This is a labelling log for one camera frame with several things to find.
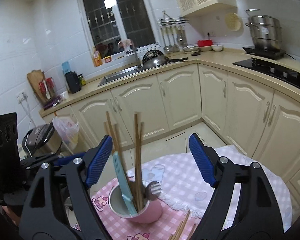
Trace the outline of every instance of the pink cup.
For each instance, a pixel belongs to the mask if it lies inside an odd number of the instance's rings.
[[[146,205],[143,210],[141,210],[141,212],[137,215],[131,216],[122,198],[119,185],[114,187],[109,195],[109,206],[112,212],[117,216],[141,224],[150,224],[157,221],[162,214],[160,200],[156,199],[154,201],[149,201],[145,199],[144,201],[146,202]]]

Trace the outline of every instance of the utensil rack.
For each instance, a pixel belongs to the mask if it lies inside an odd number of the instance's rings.
[[[178,24],[184,24],[189,22],[189,19],[186,17],[172,18],[168,14],[166,14],[166,11],[162,11],[162,13],[163,13],[163,19],[157,20],[159,26],[178,25]]]

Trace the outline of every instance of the cabinet handle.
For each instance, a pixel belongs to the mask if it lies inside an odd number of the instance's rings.
[[[160,82],[160,86],[161,86],[162,94],[165,97],[166,96],[166,92],[164,91],[162,82]]]
[[[270,126],[271,123],[272,123],[272,120],[273,120],[273,117],[274,117],[275,109],[276,109],[276,106],[274,105],[274,106],[272,107],[272,114],[270,113],[271,117],[269,118],[268,126]]]
[[[265,111],[265,115],[263,116],[263,122],[266,122],[268,111],[269,111],[269,107],[270,107],[270,102],[268,101],[267,102],[267,110]]]
[[[224,97],[226,98],[226,87],[227,87],[227,82],[224,81],[224,83],[225,83],[225,87],[223,88],[223,95],[224,95]]]
[[[110,102],[111,102],[111,105],[112,105],[113,111],[114,111],[115,113],[117,113],[118,111],[117,111],[117,109],[114,107],[114,103],[113,103],[113,100],[112,100],[112,98],[110,99]]]
[[[119,105],[119,101],[118,101],[118,99],[117,99],[116,97],[114,98],[114,101],[115,101],[117,107],[119,108],[119,111],[122,112],[122,108],[121,108],[121,106]]]

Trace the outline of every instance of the pot handle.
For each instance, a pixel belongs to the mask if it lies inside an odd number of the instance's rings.
[[[258,30],[260,30],[258,25],[253,24],[253,23],[246,23],[246,26],[248,26],[249,28],[251,27],[251,25],[255,26]]]
[[[247,9],[246,10],[246,13],[249,15],[249,17],[250,17],[250,14],[249,14],[249,12],[253,12],[253,11],[260,11],[260,9]]]
[[[179,62],[179,61],[184,61],[184,60],[188,60],[188,57],[184,57],[184,58],[171,58],[170,62]]]

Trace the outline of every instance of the sink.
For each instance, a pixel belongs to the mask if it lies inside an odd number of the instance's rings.
[[[108,75],[108,76],[105,76],[100,84],[98,85],[99,86],[102,86],[104,84],[107,84],[109,82],[112,82],[112,81],[115,81],[115,80],[118,80],[120,78],[124,78],[124,77],[127,77],[127,76],[130,76],[130,75],[133,75],[135,73],[138,73],[138,72],[141,72],[143,71],[142,69],[138,69],[138,66],[133,66],[131,68],[127,68],[127,69],[124,69],[124,70],[121,70],[121,71],[118,71],[116,73],[113,73],[111,75]]]

